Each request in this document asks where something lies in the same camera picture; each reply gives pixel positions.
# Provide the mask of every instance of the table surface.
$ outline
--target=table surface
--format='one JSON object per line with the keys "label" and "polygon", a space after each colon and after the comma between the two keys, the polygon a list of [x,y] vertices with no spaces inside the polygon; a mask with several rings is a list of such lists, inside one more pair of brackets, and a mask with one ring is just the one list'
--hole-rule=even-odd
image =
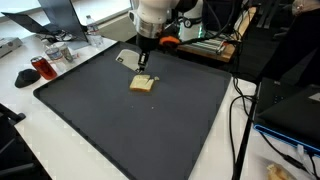
{"label": "table surface", "polygon": [[[241,34],[241,36],[243,36],[244,33],[246,32],[246,30],[248,29],[250,22],[256,13],[256,10],[257,10],[256,7],[250,8],[249,15],[247,15],[243,18],[243,21],[241,22],[241,24],[239,26],[239,33]],[[207,58],[211,58],[211,59],[215,59],[215,60],[219,60],[219,61],[223,61],[223,62],[229,62],[230,59],[232,58],[234,52],[236,51],[236,48],[232,44],[227,45],[225,50],[220,55],[216,54],[215,52],[209,53],[208,51],[202,51],[198,48],[197,49],[192,48],[192,46],[179,46],[178,49],[181,51],[189,52],[192,54],[197,54],[197,55],[200,55],[203,57],[207,57]]]}
{"label": "table surface", "polygon": [[[17,113],[26,114],[27,118],[15,127],[48,174],[57,180],[127,179],[65,121],[33,96],[33,90],[45,84],[45,79],[41,78],[33,85],[22,89],[14,86],[18,72],[32,68],[29,60],[34,56],[43,55],[41,42],[37,38],[30,36],[22,41],[22,47],[0,59],[0,102]],[[73,66],[85,62],[116,42],[104,39],[104,43],[105,47],[100,50],[92,46],[77,50],[80,57],[75,60]],[[240,88],[244,94],[253,94],[256,86],[240,80]],[[231,179],[228,109],[236,96],[238,94],[230,84],[189,179]],[[238,152],[247,122],[240,101],[235,103],[232,116],[234,141]]]}

